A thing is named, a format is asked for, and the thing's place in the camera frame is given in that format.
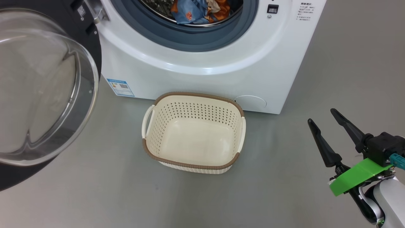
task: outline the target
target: plastic basket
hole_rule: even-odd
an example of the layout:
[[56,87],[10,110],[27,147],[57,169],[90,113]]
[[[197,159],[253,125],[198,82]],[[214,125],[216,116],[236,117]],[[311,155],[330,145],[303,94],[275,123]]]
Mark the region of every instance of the plastic basket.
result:
[[151,158],[168,167],[207,174],[231,168],[245,131],[243,110],[236,102],[190,92],[160,96],[142,122],[143,147]]

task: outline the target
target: basket bottom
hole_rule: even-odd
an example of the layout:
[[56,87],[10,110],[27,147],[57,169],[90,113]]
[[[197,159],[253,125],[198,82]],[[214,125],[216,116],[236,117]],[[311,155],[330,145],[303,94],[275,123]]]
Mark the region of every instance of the basket bottom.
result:
[[162,138],[159,157],[181,163],[221,166],[235,155],[235,130],[198,119],[171,121]]
[[182,170],[182,171],[187,171],[187,172],[196,172],[196,173],[204,173],[204,174],[223,174],[226,171],[228,171],[232,166],[226,167],[225,169],[221,170],[206,170],[206,169],[196,169],[196,168],[188,168],[188,167],[183,167],[183,166],[176,166],[168,163],[161,162],[160,163],[164,166]]

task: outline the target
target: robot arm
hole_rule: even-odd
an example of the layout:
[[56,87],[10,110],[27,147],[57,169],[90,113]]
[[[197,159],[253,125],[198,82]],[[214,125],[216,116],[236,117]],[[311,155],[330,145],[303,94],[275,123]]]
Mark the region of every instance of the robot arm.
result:
[[[349,193],[367,221],[381,228],[405,228],[405,185],[395,178],[393,164],[405,167],[405,139],[386,132],[374,137],[364,134],[336,109],[330,110],[339,125],[343,126],[356,150],[365,160],[350,168],[342,164],[320,129],[308,120],[314,140],[326,167],[335,167],[336,176],[330,179],[330,188],[338,196]],[[377,183],[366,193],[363,187]]]

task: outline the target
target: washing machine door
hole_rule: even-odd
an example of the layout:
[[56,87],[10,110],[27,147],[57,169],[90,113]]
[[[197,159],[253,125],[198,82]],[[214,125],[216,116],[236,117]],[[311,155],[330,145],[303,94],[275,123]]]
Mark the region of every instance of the washing machine door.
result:
[[98,31],[77,0],[0,2],[0,190],[66,149],[88,121],[101,70]]

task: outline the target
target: brown basket rim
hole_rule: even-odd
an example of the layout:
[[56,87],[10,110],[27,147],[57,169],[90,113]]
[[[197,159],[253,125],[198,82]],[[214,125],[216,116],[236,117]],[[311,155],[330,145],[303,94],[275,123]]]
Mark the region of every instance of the brown basket rim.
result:
[[142,145],[143,145],[143,149],[145,150],[145,152],[154,160],[156,161],[161,161],[164,163],[168,163],[171,165],[175,165],[175,166],[182,166],[182,167],[187,167],[187,168],[193,168],[193,169],[204,169],[204,170],[222,170],[225,168],[228,168],[229,166],[233,165],[235,163],[235,161],[238,159],[239,157],[239,152],[235,154],[235,156],[232,158],[232,160],[228,163],[226,163],[225,165],[222,166],[201,166],[201,165],[193,165],[193,164],[187,164],[187,163],[182,163],[182,162],[177,162],[177,161],[171,161],[171,160],[167,160],[161,157],[157,157],[155,155],[153,155],[149,149],[148,146],[146,145],[146,139],[142,139]]
[[196,93],[196,92],[168,92],[168,93],[165,93],[162,96],[158,97],[155,100],[154,105],[156,106],[159,103],[159,101],[161,101],[163,98],[169,97],[169,96],[204,97],[204,98],[210,98],[210,99],[225,101],[225,102],[233,104],[239,110],[239,112],[241,114],[241,117],[245,116],[241,106],[238,103],[236,103],[234,100],[231,100],[231,99],[228,99],[228,98],[225,98],[225,97],[220,97],[220,96],[215,96],[215,95],[210,95],[210,94],[204,94],[204,93]]

